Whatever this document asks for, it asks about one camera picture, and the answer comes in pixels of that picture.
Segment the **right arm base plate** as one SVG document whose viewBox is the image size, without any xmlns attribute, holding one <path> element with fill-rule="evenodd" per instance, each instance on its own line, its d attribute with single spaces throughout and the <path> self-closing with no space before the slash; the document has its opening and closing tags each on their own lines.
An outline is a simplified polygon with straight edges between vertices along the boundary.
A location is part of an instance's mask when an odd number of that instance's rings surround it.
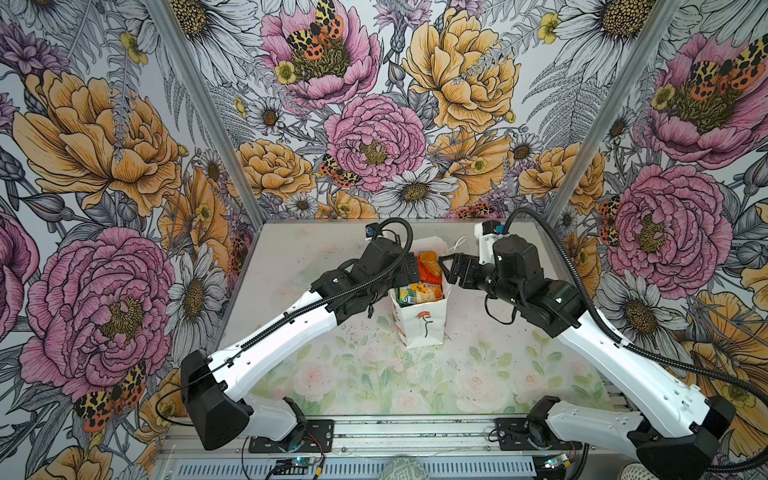
<svg viewBox="0 0 768 480">
<path fill-rule="evenodd" d="M 580 442 L 557 438 L 543 420 L 501 417 L 494 420 L 494 432 L 502 451 L 578 451 Z"/>
</svg>

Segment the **red snack packet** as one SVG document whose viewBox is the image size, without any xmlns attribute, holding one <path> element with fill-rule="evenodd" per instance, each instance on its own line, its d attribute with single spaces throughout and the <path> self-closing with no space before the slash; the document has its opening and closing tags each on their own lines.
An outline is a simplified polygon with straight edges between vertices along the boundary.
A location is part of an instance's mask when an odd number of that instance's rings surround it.
<svg viewBox="0 0 768 480">
<path fill-rule="evenodd" d="M 419 278 L 422 283 L 442 284 L 442 270 L 436 261 L 417 262 Z"/>
</svg>

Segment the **small orange cracker packet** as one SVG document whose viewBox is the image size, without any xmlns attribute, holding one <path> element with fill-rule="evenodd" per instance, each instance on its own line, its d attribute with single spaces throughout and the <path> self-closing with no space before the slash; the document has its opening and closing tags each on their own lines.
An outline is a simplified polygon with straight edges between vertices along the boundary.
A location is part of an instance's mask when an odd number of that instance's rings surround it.
<svg viewBox="0 0 768 480">
<path fill-rule="evenodd" d="M 443 299 L 442 286 L 432 283 L 416 283 L 411 286 L 418 304 L 436 302 Z"/>
</svg>

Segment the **white floral paper bag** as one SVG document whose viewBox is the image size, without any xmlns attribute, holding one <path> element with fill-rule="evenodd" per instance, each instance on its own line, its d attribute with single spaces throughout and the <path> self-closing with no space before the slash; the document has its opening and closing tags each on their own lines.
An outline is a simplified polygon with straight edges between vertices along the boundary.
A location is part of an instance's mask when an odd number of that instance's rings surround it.
<svg viewBox="0 0 768 480">
<path fill-rule="evenodd" d="M 442 238 L 433 236 L 416 240 L 413 243 L 411 252 L 415 254 L 417 262 L 419 261 L 419 253 L 423 251 L 435 251 L 439 258 L 453 254 L 455 247 L 449 247 Z M 443 274 L 441 286 L 444 295 L 442 300 L 407 307 L 400 307 L 397 303 L 398 288 L 389 291 L 396 333 L 407 349 L 443 344 L 452 288 L 444 279 Z"/>
</svg>

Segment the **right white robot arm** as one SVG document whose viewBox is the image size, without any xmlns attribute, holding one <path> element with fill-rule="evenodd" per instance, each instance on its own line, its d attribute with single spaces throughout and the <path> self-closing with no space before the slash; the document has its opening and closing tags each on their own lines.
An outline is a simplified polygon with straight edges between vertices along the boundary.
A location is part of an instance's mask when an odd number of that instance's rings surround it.
<svg viewBox="0 0 768 480">
<path fill-rule="evenodd" d="M 546 278 L 537 260 L 501 254 L 483 264 L 476 256 L 452 254 L 438 264 L 450 284 L 511 304 L 525 321 L 586 359 L 635 406 L 618 414 L 547 395 L 526 419 L 533 442 L 611 449 L 638 460 L 659 479 L 705 474 L 735 415 L 728 401 L 705 397 L 658 363 L 631 352 L 623 336 L 612 339 L 586 310 L 575 286 Z"/>
</svg>

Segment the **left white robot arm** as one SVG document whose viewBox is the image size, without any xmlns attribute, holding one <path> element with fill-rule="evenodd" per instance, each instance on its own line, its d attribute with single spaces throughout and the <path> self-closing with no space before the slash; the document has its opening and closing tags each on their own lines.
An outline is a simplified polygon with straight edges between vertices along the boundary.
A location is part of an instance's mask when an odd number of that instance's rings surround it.
<svg viewBox="0 0 768 480">
<path fill-rule="evenodd" d="M 308 433 L 305 414 L 288 397 L 256 396 L 254 386 L 319 335 L 418 278 L 409 243 L 375 236 L 359 258 L 324 272 L 259 330 L 210 355 L 190 353 L 181 365 L 181 399 L 203 448 L 216 450 L 246 435 L 297 449 Z"/>
</svg>

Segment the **green yellow candy bag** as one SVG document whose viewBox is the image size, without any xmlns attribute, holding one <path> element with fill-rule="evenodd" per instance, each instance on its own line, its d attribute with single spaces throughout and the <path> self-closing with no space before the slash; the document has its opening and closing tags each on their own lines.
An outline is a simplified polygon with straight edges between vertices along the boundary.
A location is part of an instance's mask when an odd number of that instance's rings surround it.
<svg viewBox="0 0 768 480">
<path fill-rule="evenodd" d="M 418 292 L 411 288 L 398 288 L 396 294 L 397 303 L 400 307 L 407 307 L 419 304 Z"/>
</svg>

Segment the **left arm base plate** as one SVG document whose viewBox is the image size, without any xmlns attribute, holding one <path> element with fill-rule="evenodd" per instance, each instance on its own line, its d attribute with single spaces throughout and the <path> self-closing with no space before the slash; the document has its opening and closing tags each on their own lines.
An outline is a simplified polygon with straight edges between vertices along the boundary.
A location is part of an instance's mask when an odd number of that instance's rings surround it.
<svg viewBox="0 0 768 480">
<path fill-rule="evenodd" d="M 310 419 L 298 425 L 279 441 L 266 437 L 249 440 L 251 454 L 330 453 L 334 441 L 335 422 L 330 419 Z"/>
</svg>

